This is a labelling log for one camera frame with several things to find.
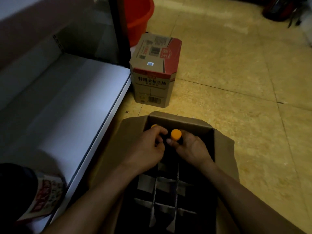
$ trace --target yellow floor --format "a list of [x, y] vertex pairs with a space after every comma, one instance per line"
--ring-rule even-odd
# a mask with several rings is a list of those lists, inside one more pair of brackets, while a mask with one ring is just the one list
[[115, 116], [162, 111], [202, 119], [235, 140], [241, 183], [312, 233], [312, 49], [299, 27], [233, 0], [154, 0], [147, 31], [182, 40], [168, 107], [134, 102]]

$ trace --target forearm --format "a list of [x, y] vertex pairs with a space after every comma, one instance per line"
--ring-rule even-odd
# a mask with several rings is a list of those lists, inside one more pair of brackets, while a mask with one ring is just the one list
[[129, 166], [119, 165], [107, 179], [83, 195], [43, 233], [96, 233], [111, 206], [136, 175], [137, 172]]
[[304, 233], [214, 163], [202, 165], [200, 171], [216, 188], [243, 233]]

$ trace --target cardboard box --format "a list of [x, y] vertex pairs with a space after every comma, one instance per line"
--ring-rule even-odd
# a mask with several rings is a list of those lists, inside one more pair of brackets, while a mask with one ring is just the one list
[[143, 34], [130, 60], [135, 101], [166, 107], [174, 86], [182, 42], [176, 38]]
[[[102, 181], [118, 166], [128, 148], [153, 124], [161, 125], [169, 131], [176, 128], [184, 129], [199, 136], [205, 142], [215, 163], [225, 173], [239, 181], [232, 139], [202, 120], [153, 112], [148, 116], [127, 118], [122, 121], [103, 154], [102, 164], [92, 186]], [[164, 161], [166, 159], [168, 157], [164, 156], [161, 163], [170, 167], [171, 165]], [[175, 233], [181, 233], [191, 226], [194, 227], [193, 232], [197, 233], [239, 233], [211, 184], [186, 162], [180, 159], [178, 163], [179, 178], [175, 178], [175, 169], [169, 169], [168, 173], [168, 169], [158, 164], [157, 169], [151, 169], [134, 179], [126, 189], [124, 198], [120, 198], [113, 206], [101, 233], [124, 233], [126, 230], [141, 232], [142, 229], [138, 227], [144, 229], [153, 226], [154, 214], [165, 214], [171, 222], [172, 218], [175, 219], [174, 225], [167, 229], [168, 232], [174, 230]], [[161, 179], [158, 178], [159, 172], [162, 173]], [[155, 185], [144, 185], [146, 182]], [[156, 190], [155, 197], [150, 193], [151, 190]]]

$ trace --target soy sauce bottle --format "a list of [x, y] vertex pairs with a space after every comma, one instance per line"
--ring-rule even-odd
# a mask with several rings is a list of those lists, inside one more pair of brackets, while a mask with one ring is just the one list
[[25, 223], [53, 212], [64, 193], [61, 177], [11, 163], [0, 164], [0, 223]]

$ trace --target orange bottle cap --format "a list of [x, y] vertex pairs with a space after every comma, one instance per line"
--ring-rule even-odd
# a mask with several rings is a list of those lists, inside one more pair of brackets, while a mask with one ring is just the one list
[[178, 129], [174, 129], [171, 131], [171, 139], [178, 141], [182, 136], [182, 132]]

